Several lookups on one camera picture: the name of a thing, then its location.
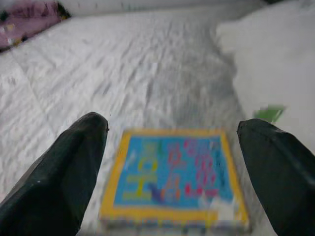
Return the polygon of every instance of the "green object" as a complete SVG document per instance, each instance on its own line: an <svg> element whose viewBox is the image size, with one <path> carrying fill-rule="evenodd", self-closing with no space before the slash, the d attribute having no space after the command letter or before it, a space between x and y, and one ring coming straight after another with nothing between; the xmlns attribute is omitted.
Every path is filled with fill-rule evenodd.
<svg viewBox="0 0 315 236"><path fill-rule="evenodd" d="M283 105L269 105L267 108L254 112L254 118L262 119L270 123L276 122L285 111Z"/></svg>

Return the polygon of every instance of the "yellow border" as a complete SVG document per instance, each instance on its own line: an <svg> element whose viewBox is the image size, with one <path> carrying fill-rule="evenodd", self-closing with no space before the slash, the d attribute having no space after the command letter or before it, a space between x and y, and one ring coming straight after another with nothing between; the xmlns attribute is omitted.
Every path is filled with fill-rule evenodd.
<svg viewBox="0 0 315 236"><path fill-rule="evenodd" d="M131 136L147 135L147 136L214 136L220 135L222 149L224 151L226 162L229 170L229 178L231 188L240 203L241 222L244 226L249 224L249 217L245 207L244 198L237 179L234 168L233 158L230 153L228 141L222 130L128 130L123 133L120 143L120 149L116 156L116 161L112 169L112 173L106 190L104 193L102 205L99 212L100 219L127 218L133 221L141 221L142 219L155 219L157 221L176 221L179 224L185 224L188 221L202 221L205 226L210 227L215 224L218 215L214 211L199 210L167 210L161 208L139 208L139 207L114 207L115 193L118 186L119 178L124 167L125 158L127 156L128 144Z"/></svg>

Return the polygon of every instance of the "book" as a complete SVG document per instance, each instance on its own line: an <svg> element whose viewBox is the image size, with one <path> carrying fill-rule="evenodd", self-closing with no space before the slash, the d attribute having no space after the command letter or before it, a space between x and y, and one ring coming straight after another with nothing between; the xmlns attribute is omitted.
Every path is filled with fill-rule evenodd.
<svg viewBox="0 0 315 236"><path fill-rule="evenodd" d="M128 130L99 218L108 226L247 230L249 216L222 130Z"/></svg>

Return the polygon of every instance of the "white blanket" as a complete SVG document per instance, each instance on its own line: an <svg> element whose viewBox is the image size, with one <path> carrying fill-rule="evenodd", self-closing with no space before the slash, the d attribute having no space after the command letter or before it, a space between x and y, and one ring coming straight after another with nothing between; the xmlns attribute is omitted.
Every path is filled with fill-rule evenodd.
<svg viewBox="0 0 315 236"><path fill-rule="evenodd" d="M223 127L241 175L255 235L270 235L236 136L242 120L233 68L209 36L259 1L73 18L0 55L0 193L89 111L109 120L97 184L82 224L94 232L107 173L128 127Z"/></svg>

